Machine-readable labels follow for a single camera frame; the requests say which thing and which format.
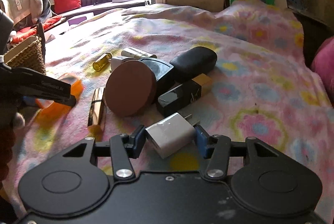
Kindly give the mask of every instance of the woven basket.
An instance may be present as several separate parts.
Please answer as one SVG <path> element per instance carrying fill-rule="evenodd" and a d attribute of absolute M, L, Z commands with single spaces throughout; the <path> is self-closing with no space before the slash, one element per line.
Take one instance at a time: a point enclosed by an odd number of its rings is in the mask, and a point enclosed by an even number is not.
<path fill-rule="evenodd" d="M 46 74 L 41 38 L 37 36 L 30 36 L 10 49 L 4 61 L 10 67 L 25 67 Z"/>

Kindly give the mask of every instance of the pink blanket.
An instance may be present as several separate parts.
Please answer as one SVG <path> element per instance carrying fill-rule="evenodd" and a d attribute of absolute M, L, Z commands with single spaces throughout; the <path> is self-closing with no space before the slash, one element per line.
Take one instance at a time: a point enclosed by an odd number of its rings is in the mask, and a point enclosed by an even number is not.
<path fill-rule="evenodd" d="M 84 91 L 77 105 L 62 117 L 38 115 L 24 131 L 10 163 L 4 187 L 19 216 L 24 213 L 17 185 L 25 172 L 56 152 L 89 135 L 87 117 L 95 88 L 104 86 L 109 68 L 96 73 L 92 63 L 104 52 L 119 55 L 127 46 L 170 61 L 195 46 L 218 54 L 212 92 L 187 106 L 183 113 L 201 120 L 211 135 L 233 141 L 256 136 L 310 168 L 323 183 L 316 212 L 331 223 L 334 215 L 334 110 L 317 74 L 304 65 L 303 29 L 295 17 L 260 1 L 240 1 L 217 14 L 193 7 L 153 5 L 111 10 L 68 31 L 46 45 L 50 76 L 65 72 L 79 76 Z M 153 105 L 143 116 L 118 118 L 106 112 L 106 126 L 98 140 L 130 133 L 139 124 L 162 119 Z M 205 161 L 190 144 L 160 159 L 147 143 L 132 161 L 139 170 L 191 170 Z M 229 173 L 241 167 L 231 161 Z M 99 166 L 112 172 L 110 162 Z"/>

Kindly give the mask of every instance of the brown circular lid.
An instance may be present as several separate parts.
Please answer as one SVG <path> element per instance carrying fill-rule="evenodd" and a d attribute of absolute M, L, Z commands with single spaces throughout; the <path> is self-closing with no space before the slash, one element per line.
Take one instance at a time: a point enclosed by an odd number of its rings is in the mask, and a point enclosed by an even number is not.
<path fill-rule="evenodd" d="M 104 98 L 113 113 L 131 116 L 152 103 L 156 89 L 157 82 L 151 69 L 143 62 L 131 60 L 112 71 Z"/>

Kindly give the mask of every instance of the white power adapter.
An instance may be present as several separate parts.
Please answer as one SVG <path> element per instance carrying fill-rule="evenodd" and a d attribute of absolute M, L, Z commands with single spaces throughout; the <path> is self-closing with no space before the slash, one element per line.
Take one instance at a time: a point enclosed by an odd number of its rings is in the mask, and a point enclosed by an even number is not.
<path fill-rule="evenodd" d="M 174 113 L 146 128 L 148 140 L 161 158 L 170 156 L 194 139 L 195 128 L 186 118 Z"/>

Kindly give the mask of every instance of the small yellow vial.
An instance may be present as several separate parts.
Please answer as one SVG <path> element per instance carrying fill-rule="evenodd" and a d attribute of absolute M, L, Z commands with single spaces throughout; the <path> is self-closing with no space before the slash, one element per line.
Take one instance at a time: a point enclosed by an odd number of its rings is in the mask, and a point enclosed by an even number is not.
<path fill-rule="evenodd" d="M 96 60 L 93 63 L 93 69 L 96 71 L 100 71 L 105 65 L 109 63 L 108 59 L 111 59 L 112 57 L 113 55 L 110 52 L 104 53 L 103 55 L 99 57 L 98 60 Z"/>

